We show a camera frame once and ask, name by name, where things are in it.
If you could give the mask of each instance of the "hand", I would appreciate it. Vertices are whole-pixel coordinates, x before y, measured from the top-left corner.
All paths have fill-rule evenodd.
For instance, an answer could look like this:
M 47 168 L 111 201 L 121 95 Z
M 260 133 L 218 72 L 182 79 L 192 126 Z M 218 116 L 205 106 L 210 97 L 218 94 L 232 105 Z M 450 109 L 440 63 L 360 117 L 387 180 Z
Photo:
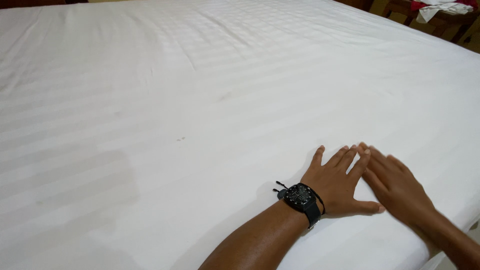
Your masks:
M 376 214 L 385 211 L 377 202 L 357 201 L 353 198 L 355 187 L 365 171 L 370 159 L 370 152 L 363 151 L 360 160 L 347 174 L 347 169 L 357 154 L 356 145 L 341 148 L 324 166 L 322 155 L 324 146 L 317 149 L 310 167 L 302 177 L 300 183 L 312 188 L 322 198 L 325 212 L 329 215 Z M 317 202 L 320 211 L 322 205 Z
M 358 149 L 359 153 L 371 152 L 363 179 L 390 214 L 413 228 L 423 216 L 436 212 L 423 186 L 401 161 L 392 155 L 385 157 L 364 143 L 360 143 Z

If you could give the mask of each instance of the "mattress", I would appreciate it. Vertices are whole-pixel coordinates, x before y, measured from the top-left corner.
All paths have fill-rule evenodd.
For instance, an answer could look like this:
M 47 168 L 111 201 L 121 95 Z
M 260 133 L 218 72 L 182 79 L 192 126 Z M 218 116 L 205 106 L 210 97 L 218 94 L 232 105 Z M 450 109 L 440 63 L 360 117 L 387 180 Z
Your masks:
M 359 141 L 393 153 L 466 230 L 479 70 L 330 0 L 1 10 L 0 269 L 196 269 L 320 144 L 324 162 Z M 363 180 L 355 198 L 376 200 Z M 418 269 L 428 247 L 388 213 L 325 218 L 278 269 Z

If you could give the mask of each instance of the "black wristwatch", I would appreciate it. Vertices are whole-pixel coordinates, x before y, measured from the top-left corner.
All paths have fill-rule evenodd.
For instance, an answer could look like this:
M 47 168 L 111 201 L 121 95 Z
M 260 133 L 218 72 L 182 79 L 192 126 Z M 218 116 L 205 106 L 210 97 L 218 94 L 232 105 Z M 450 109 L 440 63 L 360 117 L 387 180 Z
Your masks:
M 305 184 L 295 184 L 288 188 L 284 194 L 285 202 L 295 210 L 305 213 L 312 228 L 321 217 L 320 209 L 318 209 L 315 192 Z

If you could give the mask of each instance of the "white bed sheet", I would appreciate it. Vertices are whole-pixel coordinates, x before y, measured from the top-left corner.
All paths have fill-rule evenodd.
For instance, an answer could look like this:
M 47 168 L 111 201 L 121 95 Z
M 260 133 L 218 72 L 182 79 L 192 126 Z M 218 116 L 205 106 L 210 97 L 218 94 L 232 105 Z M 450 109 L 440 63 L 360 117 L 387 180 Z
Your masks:
M 329 0 L 0 11 L 0 269 L 196 269 L 314 150 L 375 144 L 462 229 L 480 55 Z M 375 200 L 361 180 L 355 198 Z M 281 270 L 418 269 L 388 213 L 324 219 Z

